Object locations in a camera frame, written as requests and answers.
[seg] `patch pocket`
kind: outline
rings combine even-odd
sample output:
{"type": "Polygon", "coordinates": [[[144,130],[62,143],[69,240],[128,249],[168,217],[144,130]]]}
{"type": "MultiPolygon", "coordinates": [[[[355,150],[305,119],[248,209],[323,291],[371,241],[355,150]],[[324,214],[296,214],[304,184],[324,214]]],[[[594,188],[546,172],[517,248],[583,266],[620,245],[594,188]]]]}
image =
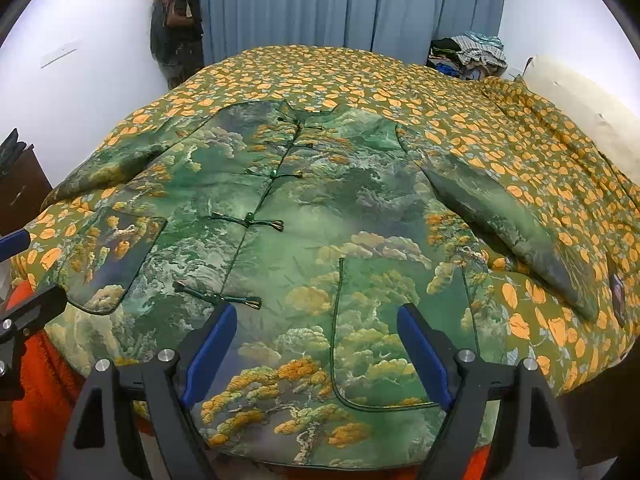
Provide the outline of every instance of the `patch pocket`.
{"type": "Polygon", "coordinates": [[[73,306],[106,316],[120,304],[165,225],[165,218],[101,209],[43,283],[61,285],[73,306]]]}
{"type": "Polygon", "coordinates": [[[478,351],[475,327],[466,323],[469,303],[460,266],[440,263],[426,269],[387,258],[342,258],[330,359],[334,392],[349,407],[385,411],[436,405],[396,328],[398,308],[409,302],[455,346],[478,351]]]}

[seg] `beige cushion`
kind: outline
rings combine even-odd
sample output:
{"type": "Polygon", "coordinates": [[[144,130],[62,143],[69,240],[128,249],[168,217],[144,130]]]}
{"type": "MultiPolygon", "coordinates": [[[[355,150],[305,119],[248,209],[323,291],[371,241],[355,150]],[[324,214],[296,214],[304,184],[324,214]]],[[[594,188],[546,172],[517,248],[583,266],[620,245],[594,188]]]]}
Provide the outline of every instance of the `beige cushion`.
{"type": "Polygon", "coordinates": [[[640,184],[640,119],[591,79],[548,56],[535,56],[527,87],[549,99],[634,183],[640,184]]]}

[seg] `metal screw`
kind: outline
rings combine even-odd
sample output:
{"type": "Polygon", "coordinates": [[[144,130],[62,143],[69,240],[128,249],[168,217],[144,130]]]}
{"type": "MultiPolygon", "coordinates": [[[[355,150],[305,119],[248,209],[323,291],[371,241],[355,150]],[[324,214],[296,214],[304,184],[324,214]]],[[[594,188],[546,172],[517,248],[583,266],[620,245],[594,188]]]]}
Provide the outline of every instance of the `metal screw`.
{"type": "Polygon", "coordinates": [[[95,369],[98,370],[99,372],[104,372],[108,370],[110,366],[111,366],[111,362],[108,359],[100,359],[95,364],[95,369]]]}
{"type": "Polygon", "coordinates": [[[535,359],[532,359],[531,357],[527,357],[526,359],[523,359],[522,365],[531,372],[533,370],[538,369],[538,361],[536,361],[535,359]]]}
{"type": "Polygon", "coordinates": [[[471,350],[465,348],[458,352],[458,359],[460,359],[463,363],[471,363],[476,359],[476,354],[474,354],[471,350]]]}
{"type": "Polygon", "coordinates": [[[163,363],[168,363],[171,359],[175,357],[175,352],[170,348],[165,348],[158,352],[158,359],[160,359],[163,363]]]}

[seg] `curtain fold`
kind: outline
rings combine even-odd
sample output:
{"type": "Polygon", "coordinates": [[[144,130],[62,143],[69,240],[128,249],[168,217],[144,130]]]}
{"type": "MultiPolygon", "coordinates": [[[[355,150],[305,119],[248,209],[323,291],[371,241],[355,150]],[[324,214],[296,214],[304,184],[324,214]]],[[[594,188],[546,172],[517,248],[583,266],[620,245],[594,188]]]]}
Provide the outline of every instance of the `curtain fold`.
{"type": "Polygon", "coordinates": [[[372,50],[423,64],[432,38],[497,34],[504,0],[201,0],[207,64],[254,46],[372,50]]]}

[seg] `wall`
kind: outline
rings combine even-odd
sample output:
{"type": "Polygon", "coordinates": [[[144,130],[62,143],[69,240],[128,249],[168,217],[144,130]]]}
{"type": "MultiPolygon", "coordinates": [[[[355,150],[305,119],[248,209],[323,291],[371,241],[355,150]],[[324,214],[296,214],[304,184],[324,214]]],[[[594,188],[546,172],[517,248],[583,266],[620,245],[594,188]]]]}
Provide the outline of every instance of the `wall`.
{"type": "Polygon", "coordinates": [[[153,0],[32,0],[0,47],[0,140],[32,142],[55,186],[127,114],[167,92],[153,0]],[[78,49],[41,68],[64,44],[78,49]]]}
{"type": "Polygon", "coordinates": [[[504,0],[498,33],[510,67],[546,54],[595,81],[640,117],[640,60],[602,0],[504,0]]]}

